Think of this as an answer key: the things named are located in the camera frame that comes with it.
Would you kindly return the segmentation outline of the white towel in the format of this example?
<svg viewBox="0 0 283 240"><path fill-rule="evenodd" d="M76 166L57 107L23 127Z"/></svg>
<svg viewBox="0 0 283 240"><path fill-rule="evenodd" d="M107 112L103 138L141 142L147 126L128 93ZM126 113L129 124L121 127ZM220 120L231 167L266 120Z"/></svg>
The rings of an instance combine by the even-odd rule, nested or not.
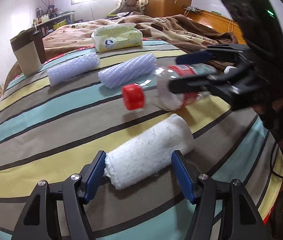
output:
<svg viewBox="0 0 283 240"><path fill-rule="evenodd" d="M182 117L173 114L106 154L104 175L117 190L125 189L171 164L175 150L194 148L193 134Z"/></svg>

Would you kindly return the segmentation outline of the white foam net sleeve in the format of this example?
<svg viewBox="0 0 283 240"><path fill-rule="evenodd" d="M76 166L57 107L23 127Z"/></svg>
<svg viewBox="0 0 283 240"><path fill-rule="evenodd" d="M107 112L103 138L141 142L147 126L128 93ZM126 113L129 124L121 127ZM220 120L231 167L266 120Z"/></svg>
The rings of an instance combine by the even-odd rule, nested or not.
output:
<svg viewBox="0 0 283 240"><path fill-rule="evenodd" d="M98 72L98 78L104 86L114 89L156 68L156 57L147 53Z"/></svg>
<svg viewBox="0 0 283 240"><path fill-rule="evenodd" d="M93 70L99 64L100 58L97 54L89 53L52 67L47 71L50 86L57 86L64 81Z"/></svg>

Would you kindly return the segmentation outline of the clear bottle red cap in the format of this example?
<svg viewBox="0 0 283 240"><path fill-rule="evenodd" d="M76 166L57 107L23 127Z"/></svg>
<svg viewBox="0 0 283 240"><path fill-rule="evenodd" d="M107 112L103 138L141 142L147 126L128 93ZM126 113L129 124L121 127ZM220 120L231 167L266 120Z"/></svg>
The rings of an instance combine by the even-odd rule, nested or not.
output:
<svg viewBox="0 0 283 240"><path fill-rule="evenodd" d="M158 67L142 83L134 83L122 87L122 99L128 111L145 108L147 104L154 104L165 111L175 111L199 101L209 95L208 92L191 92L174 94L169 91L170 80L181 76L215 74L216 69L206 64L171 65Z"/></svg>

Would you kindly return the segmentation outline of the brown beige blanket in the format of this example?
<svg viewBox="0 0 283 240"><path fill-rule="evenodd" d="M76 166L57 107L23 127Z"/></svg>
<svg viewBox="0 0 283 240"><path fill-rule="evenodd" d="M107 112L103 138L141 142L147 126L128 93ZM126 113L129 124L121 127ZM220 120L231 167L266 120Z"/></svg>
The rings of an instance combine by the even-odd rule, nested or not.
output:
<svg viewBox="0 0 283 240"><path fill-rule="evenodd" d="M234 33L219 33L183 15L157 18L129 15L112 20L101 19L59 27L43 38L46 58L50 60L60 54L92 45L91 35L98 27L124 23L133 23L134 27L141 31L143 38L166 41L186 53L193 53L213 44L238 43Z"/></svg>

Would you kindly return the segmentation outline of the wooden bed headboard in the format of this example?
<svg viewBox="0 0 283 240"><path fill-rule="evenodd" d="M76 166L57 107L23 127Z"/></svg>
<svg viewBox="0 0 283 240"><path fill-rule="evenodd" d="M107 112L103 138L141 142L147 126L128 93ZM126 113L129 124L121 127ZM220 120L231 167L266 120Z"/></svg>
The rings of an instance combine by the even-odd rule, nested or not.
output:
<svg viewBox="0 0 283 240"><path fill-rule="evenodd" d="M192 11L185 10L184 16L191 18L193 21L205 25L209 28L215 29L219 33L232 32L240 44L245 44L242 36L242 31L232 19L226 18L225 16L216 14L214 12L208 12L206 10Z"/></svg>

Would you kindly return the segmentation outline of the striped colourful table cloth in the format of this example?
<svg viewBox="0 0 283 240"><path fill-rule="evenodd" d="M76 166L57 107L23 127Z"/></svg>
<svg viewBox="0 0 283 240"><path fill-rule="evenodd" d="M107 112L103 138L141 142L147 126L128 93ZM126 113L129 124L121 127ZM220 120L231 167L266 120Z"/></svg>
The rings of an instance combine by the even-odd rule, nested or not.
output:
<svg viewBox="0 0 283 240"><path fill-rule="evenodd" d="M51 87L47 70L91 52L76 50L47 62L32 77L11 81L0 102L0 239L10 239L37 182L79 172L100 150L110 152L169 117L148 105L125 109L121 91L100 83L97 70ZM261 217L282 185L283 156L251 109L232 112L210 97L180 109L194 150L187 155L215 180L241 180ZM194 207L170 167L124 190L105 184L85 207L98 239L184 239Z"/></svg>

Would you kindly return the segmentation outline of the brown teddy bear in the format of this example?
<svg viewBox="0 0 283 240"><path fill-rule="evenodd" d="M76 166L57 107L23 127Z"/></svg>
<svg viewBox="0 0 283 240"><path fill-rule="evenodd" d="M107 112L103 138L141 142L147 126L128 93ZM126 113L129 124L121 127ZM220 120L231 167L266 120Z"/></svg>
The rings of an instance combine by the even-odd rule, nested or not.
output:
<svg viewBox="0 0 283 240"><path fill-rule="evenodd" d="M139 0L124 0L121 3L117 14L121 12L129 12L133 14L143 14Z"/></svg>

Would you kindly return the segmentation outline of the green tissue pack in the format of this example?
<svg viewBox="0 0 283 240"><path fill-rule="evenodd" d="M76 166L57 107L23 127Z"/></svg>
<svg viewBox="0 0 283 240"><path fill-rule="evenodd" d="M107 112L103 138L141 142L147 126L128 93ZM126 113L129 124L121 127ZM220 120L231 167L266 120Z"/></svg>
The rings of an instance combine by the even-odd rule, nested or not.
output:
<svg viewBox="0 0 283 240"><path fill-rule="evenodd" d="M99 53L143 45L143 34L134 23L121 23L98 27L91 38Z"/></svg>

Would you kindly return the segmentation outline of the beige brown travel mug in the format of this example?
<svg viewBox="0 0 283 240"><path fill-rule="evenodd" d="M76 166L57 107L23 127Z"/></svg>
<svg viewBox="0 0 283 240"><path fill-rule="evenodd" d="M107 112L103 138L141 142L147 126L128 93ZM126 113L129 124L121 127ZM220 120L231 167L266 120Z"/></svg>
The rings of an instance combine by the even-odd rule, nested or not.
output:
<svg viewBox="0 0 283 240"><path fill-rule="evenodd" d="M13 53L26 77L38 73L46 62L42 33L31 27L10 39Z"/></svg>

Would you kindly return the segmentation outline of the cluttered wall shelf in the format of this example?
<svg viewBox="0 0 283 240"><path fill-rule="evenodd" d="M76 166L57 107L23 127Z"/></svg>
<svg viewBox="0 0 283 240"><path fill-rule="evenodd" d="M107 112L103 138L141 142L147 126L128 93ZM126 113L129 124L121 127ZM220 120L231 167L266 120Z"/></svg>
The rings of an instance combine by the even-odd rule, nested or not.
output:
<svg viewBox="0 0 283 240"><path fill-rule="evenodd" d="M73 24L75 22L75 12L66 11L62 12L54 18L49 18L49 15L43 15L41 18L35 18L33 20L33 26L36 30L42 33L43 37L48 36L52 32L56 31L59 27L64 25Z"/></svg>

